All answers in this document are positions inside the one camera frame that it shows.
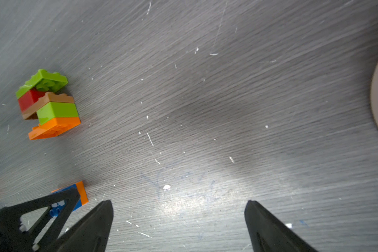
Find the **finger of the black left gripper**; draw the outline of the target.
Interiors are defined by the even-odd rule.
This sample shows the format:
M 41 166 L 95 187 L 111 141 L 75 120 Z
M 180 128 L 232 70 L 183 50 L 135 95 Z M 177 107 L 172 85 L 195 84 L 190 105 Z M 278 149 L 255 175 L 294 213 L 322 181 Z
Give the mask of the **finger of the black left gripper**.
M 19 205 L 2 208 L 0 210 L 0 252 L 32 252 L 35 248 L 47 248 L 58 239 L 66 220 L 79 199 L 78 190 L 72 188 Z M 51 220 L 51 205 L 61 201 L 65 202 L 64 208 L 41 240 L 38 243 L 34 243 L 37 236 Z M 42 208 L 46 209 L 45 212 L 27 231 L 21 222 L 22 215 Z

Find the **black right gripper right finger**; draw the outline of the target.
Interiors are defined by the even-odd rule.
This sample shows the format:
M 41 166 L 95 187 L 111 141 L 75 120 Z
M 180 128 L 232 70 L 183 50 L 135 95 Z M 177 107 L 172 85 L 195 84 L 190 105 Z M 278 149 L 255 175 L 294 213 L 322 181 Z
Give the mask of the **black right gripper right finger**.
M 316 252 L 257 201 L 248 201 L 245 222 L 254 252 Z

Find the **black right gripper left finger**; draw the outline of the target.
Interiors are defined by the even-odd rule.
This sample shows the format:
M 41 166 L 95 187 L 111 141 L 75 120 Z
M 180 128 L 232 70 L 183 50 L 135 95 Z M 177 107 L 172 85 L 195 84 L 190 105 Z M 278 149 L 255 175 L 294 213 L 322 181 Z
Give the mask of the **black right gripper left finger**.
M 104 252 L 114 217 L 110 200 L 102 201 L 44 252 Z

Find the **blue 2x2 lego brick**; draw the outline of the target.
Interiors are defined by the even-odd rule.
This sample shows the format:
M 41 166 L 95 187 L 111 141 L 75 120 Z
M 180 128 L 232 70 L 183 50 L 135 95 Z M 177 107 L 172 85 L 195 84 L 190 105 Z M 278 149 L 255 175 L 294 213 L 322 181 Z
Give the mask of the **blue 2x2 lego brick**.
M 63 192 L 63 191 L 70 190 L 72 188 L 78 189 L 77 185 L 73 184 L 71 186 L 68 186 L 68 187 L 65 187 L 65 188 L 62 188 L 62 189 L 58 189 L 58 190 L 52 191 L 51 194 L 60 193 L 60 192 Z M 65 205 L 66 205 L 66 201 L 65 200 L 62 200 L 60 202 L 52 204 L 51 205 L 51 209 L 49 211 L 50 217 L 57 217 L 60 214 L 60 212 L 63 210 L 63 208 L 65 207 Z M 83 205 L 83 203 L 82 203 L 82 200 L 81 200 L 81 197 L 80 197 L 80 199 L 76 203 L 73 211 L 79 209 L 80 207 L 82 207 L 82 205 Z

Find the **lime green 2x4 lego brick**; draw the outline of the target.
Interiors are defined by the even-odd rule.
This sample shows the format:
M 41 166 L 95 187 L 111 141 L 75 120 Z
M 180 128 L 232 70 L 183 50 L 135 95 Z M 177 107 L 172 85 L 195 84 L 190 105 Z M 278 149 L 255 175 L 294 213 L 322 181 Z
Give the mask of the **lime green 2x4 lego brick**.
M 35 88 L 41 92 L 53 92 L 56 93 L 64 88 L 68 84 L 66 76 L 61 75 L 58 72 L 48 72 L 45 69 L 39 69 L 38 72 L 31 76 L 31 78 L 19 87 L 16 92 L 17 99 L 21 98 L 28 91 Z

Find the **orange 2x4 lego plate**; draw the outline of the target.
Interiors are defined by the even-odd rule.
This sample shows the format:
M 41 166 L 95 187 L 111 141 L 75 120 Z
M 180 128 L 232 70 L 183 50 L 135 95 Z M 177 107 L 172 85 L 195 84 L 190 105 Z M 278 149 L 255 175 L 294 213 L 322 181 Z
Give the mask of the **orange 2x4 lego plate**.
M 65 190 L 68 190 L 68 189 L 71 189 L 71 188 L 76 188 L 78 190 L 78 193 L 80 195 L 80 201 L 79 202 L 80 202 L 81 206 L 83 206 L 83 205 L 85 205 L 89 202 L 83 181 L 74 183 L 72 185 L 69 185 L 69 186 L 66 186 L 66 187 L 63 187 L 63 188 L 60 188 L 60 189 L 56 189 L 56 190 L 52 191 L 51 193 L 58 193 L 58 192 L 62 192 L 62 191 L 65 191 Z

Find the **lime green 2x2 lego brick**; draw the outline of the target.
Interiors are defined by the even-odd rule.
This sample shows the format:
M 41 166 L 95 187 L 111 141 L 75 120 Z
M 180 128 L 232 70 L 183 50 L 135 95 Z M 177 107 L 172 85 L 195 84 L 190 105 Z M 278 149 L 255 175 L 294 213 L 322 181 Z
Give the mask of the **lime green 2x2 lego brick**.
M 74 103 L 49 102 L 36 112 L 40 125 L 44 125 L 53 118 L 79 117 Z

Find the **red lego brick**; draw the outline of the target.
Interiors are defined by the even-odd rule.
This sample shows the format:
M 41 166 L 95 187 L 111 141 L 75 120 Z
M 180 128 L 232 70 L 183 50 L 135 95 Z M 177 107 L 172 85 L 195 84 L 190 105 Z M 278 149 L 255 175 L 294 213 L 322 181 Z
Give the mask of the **red lego brick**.
M 38 91 L 36 88 L 32 88 L 29 91 L 27 91 L 24 95 L 18 98 L 18 103 L 21 112 L 26 111 L 29 107 L 36 103 L 39 100 L 39 98 L 43 97 L 44 95 L 44 91 Z

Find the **tan 2x4 lego plate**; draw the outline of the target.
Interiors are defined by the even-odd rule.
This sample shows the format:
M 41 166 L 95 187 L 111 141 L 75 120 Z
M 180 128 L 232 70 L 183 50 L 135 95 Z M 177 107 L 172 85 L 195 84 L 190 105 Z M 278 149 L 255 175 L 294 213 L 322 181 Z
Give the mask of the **tan 2x4 lego plate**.
M 63 102 L 63 103 L 75 103 L 72 96 L 68 96 L 65 93 L 55 94 L 53 92 L 45 92 L 45 95 L 29 107 L 26 111 L 22 112 L 22 117 L 24 120 L 35 120 L 38 119 L 36 114 L 37 110 L 46 105 L 49 102 Z

